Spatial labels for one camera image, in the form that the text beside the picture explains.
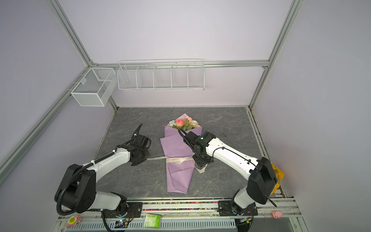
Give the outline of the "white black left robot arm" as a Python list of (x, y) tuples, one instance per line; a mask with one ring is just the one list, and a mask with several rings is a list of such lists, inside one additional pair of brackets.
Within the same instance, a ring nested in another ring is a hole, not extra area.
[(111, 153), (87, 164), (73, 164), (67, 168), (55, 194), (56, 211), (60, 216), (91, 211), (123, 218), (129, 213), (125, 196), (98, 191), (96, 183), (123, 164), (137, 166), (149, 158), (151, 140), (141, 135), (140, 129), (138, 126), (131, 138)]

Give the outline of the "cream fake rose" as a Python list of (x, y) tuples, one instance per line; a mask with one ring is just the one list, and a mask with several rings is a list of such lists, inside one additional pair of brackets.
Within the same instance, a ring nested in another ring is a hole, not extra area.
[(200, 127), (199, 123), (196, 120), (192, 120), (189, 125), (192, 126), (192, 128)]

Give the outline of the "pink purple wrapping paper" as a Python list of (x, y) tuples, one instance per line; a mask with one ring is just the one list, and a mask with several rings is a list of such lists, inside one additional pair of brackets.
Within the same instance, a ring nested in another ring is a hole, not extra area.
[[(189, 116), (187, 114), (183, 114), (176, 120), (181, 119), (185, 121), (185, 132), (188, 133), (191, 131), (197, 135), (201, 135), (203, 128), (201, 126), (198, 128), (192, 128), (192, 126), (189, 125), (190, 122), (186, 119), (186, 117)], [(177, 127), (172, 128), (168, 125), (165, 126), (164, 135), (165, 137), (161, 138), (160, 142), (165, 157), (192, 157), (194, 153), (192, 152), (191, 148), (184, 143)], [(195, 163), (192, 160), (185, 161), (182, 164), (166, 162), (167, 192), (187, 194), (194, 168)]]

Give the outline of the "red pink fake rose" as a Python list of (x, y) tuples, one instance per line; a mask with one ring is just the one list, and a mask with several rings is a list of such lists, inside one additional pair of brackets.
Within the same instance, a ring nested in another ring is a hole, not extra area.
[(178, 119), (178, 120), (175, 121), (175, 126), (177, 128), (182, 128), (184, 125), (185, 125), (185, 121), (184, 120)]

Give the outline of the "cream printed ribbon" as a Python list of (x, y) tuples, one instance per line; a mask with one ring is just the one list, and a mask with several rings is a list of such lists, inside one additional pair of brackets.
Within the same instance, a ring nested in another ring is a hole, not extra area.
[(203, 168), (200, 168), (200, 167), (196, 167), (196, 162), (194, 161), (194, 159), (192, 157), (180, 157), (180, 158), (168, 158), (168, 157), (165, 157), (165, 156), (161, 156), (161, 157), (155, 157), (155, 158), (148, 158), (147, 160), (162, 160), (162, 159), (165, 159), (167, 163), (169, 162), (175, 162), (177, 164), (182, 164), (184, 163), (185, 161), (190, 161), (192, 160), (194, 163), (195, 163), (195, 168), (196, 170), (202, 174), (205, 172), (206, 170), (206, 167), (203, 167)]

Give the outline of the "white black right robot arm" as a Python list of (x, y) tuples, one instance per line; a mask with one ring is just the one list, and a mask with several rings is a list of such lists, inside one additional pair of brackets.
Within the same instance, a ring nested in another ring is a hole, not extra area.
[(220, 206), (219, 212), (241, 216), (250, 210), (249, 207), (255, 203), (264, 205), (267, 202), (272, 202), (270, 195), (278, 179), (267, 158), (258, 159), (245, 155), (208, 131), (202, 135), (185, 132), (182, 129), (179, 129), (178, 132), (183, 142), (191, 148), (192, 158), (198, 170), (204, 169), (206, 165), (214, 163), (217, 159), (233, 168), (247, 180), (247, 185), (234, 194), (226, 208)]

